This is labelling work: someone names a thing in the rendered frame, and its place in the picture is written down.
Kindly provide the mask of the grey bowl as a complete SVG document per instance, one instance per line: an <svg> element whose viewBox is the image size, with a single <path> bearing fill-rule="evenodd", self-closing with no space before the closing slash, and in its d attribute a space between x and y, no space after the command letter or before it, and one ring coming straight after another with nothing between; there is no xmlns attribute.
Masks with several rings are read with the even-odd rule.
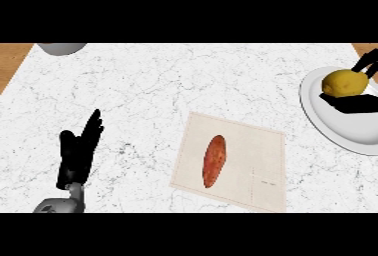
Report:
<svg viewBox="0 0 378 256"><path fill-rule="evenodd" d="M86 43L39 43L43 51L53 56L64 56L83 49Z"/></svg>

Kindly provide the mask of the yellow lemon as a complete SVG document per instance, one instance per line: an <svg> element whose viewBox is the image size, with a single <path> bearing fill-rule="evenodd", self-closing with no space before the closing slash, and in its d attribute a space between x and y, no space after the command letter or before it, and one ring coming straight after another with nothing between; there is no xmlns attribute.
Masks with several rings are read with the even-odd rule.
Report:
<svg viewBox="0 0 378 256"><path fill-rule="evenodd" d="M361 95L369 82L363 72L337 70L322 80L322 92L335 98Z"/></svg>

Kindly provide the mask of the white plate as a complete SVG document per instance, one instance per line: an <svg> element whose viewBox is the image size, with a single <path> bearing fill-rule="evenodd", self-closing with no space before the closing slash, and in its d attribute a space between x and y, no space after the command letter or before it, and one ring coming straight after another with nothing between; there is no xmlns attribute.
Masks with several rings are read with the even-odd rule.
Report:
<svg viewBox="0 0 378 256"><path fill-rule="evenodd" d="M378 156L378 113L341 113L321 98L322 80L340 67L315 69L300 85L300 102L306 116L322 135L344 149Z"/></svg>

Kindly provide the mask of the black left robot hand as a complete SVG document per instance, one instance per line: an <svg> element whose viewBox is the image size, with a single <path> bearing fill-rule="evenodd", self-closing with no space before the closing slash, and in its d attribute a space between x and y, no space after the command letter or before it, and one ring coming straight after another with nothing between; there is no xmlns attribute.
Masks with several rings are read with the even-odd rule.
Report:
<svg viewBox="0 0 378 256"><path fill-rule="evenodd" d="M87 182L102 131L101 110L96 109L81 135L76 136L70 130L64 130L59 134L62 161L56 187L61 190L67 190L73 183L84 184Z"/></svg>

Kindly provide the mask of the beige placemat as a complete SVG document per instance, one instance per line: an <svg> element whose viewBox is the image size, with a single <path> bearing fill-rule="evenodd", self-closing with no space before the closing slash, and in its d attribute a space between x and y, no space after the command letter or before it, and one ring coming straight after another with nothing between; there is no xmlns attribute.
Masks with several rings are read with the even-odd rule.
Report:
<svg viewBox="0 0 378 256"><path fill-rule="evenodd" d="M226 142L226 161L207 188L204 158L217 135ZM170 185L248 210L285 212L285 134L191 112Z"/></svg>

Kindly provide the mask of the orange sweet potato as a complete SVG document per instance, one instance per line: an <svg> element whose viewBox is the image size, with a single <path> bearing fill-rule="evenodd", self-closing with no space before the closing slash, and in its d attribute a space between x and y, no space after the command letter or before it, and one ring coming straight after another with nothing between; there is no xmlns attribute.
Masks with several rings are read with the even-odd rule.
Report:
<svg viewBox="0 0 378 256"><path fill-rule="evenodd" d="M217 180L226 162L226 140L217 135L208 144L204 155L203 179L204 187L210 188Z"/></svg>

